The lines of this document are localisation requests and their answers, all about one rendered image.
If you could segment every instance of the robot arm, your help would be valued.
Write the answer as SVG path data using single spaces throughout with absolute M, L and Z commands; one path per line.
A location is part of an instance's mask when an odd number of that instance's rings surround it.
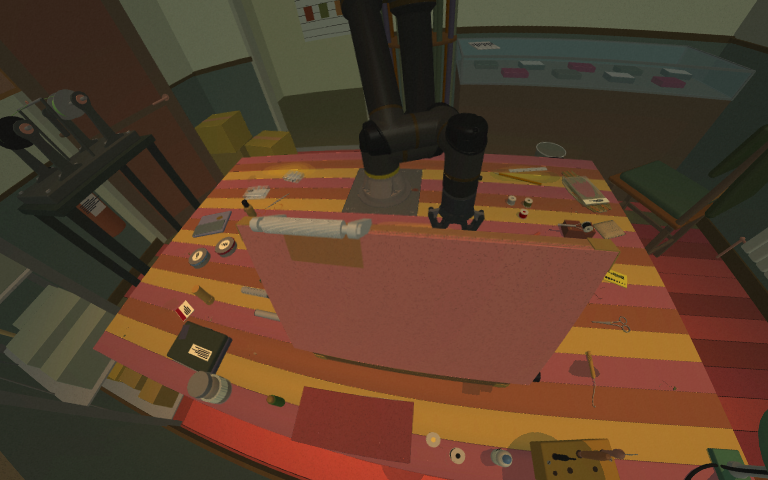
M 342 0 L 370 120 L 360 132 L 368 195 L 392 195 L 400 163 L 445 152 L 440 207 L 430 208 L 434 228 L 452 223 L 477 230 L 483 211 L 476 212 L 477 186 L 488 143 L 488 123 L 480 116 L 458 113 L 434 103 L 431 12 L 435 0 L 393 0 L 402 51 L 404 112 L 381 21 L 382 0 Z M 442 221 L 438 222 L 438 213 Z

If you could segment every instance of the scissors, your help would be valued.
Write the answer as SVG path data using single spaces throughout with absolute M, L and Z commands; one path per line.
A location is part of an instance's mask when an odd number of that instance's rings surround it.
M 613 325 L 616 327 L 619 327 L 624 333 L 629 333 L 629 325 L 627 325 L 627 319 L 624 317 L 619 317 L 619 320 L 616 322 L 595 322 L 592 321 L 592 323 L 602 323 L 604 325 Z

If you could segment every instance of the brown door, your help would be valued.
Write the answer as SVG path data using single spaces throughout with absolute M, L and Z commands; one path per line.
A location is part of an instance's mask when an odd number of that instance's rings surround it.
M 32 99 L 61 89 L 83 91 L 99 115 L 124 130 L 153 135 L 157 146 L 198 199 L 221 179 L 221 171 L 195 133 L 119 0 L 6 2 L 0 15 L 0 65 Z M 129 121 L 163 94 L 170 99 Z M 77 125 L 91 137 L 87 119 Z M 148 152 L 129 164 L 160 203 L 183 224 L 193 208 Z M 112 184 L 169 238 L 173 229 L 122 173 Z

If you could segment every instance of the ruler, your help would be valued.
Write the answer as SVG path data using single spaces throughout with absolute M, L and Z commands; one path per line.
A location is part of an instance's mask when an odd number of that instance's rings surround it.
M 510 173 L 523 173 L 523 172 L 546 172 L 547 167 L 532 167 L 532 168 L 510 168 Z

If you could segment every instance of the floor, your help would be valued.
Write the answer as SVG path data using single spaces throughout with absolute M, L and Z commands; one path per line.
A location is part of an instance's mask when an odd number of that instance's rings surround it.
M 656 230 L 639 215 L 627 216 L 647 245 Z M 768 410 L 768 322 L 725 263 L 715 259 L 718 253 L 701 231 L 692 229 L 663 256 L 651 258 L 709 373 L 746 463 L 764 465 L 757 427 Z

